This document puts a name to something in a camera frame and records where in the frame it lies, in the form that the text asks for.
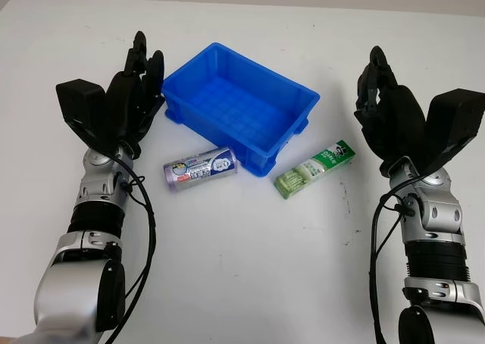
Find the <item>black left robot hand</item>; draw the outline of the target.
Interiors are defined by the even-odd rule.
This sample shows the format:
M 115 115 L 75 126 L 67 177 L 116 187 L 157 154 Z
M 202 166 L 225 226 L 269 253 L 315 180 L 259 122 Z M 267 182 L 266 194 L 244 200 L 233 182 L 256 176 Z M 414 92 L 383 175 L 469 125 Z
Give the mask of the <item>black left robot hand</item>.
M 105 93 L 102 139 L 106 151 L 124 148 L 133 160 L 141 155 L 140 141 L 149 131 L 164 104 L 164 55 L 157 50 L 147 56 L 146 36 L 138 31 L 122 71 L 117 72 Z

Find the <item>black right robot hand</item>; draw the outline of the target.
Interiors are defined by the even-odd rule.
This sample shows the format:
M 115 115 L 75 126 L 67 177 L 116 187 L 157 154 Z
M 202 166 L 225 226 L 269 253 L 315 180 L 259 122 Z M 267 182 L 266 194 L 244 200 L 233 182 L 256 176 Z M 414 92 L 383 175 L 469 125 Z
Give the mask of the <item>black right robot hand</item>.
M 411 90 L 399 85 L 382 48 L 374 46 L 357 84 L 355 117 L 388 177 L 402 158 L 417 163 L 424 145 L 425 117 Z

